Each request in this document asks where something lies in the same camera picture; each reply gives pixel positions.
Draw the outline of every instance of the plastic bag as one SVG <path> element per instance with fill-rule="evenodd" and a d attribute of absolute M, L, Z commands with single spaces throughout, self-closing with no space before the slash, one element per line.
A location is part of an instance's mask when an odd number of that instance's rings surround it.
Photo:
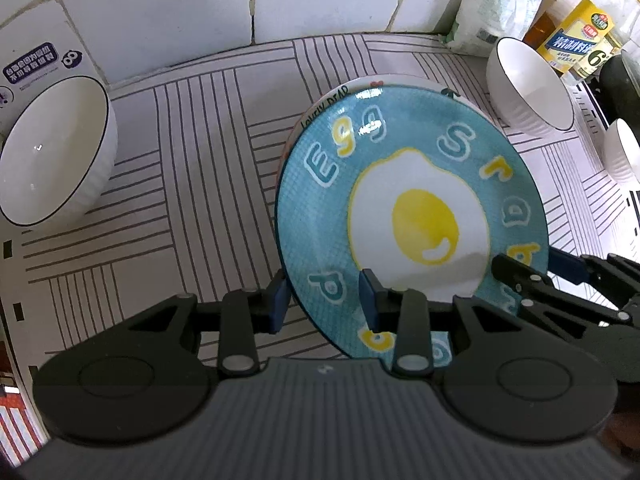
<path fill-rule="evenodd" d="M 462 0 L 443 42 L 454 52 L 488 57 L 504 36 L 521 40 L 542 0 Z"/>

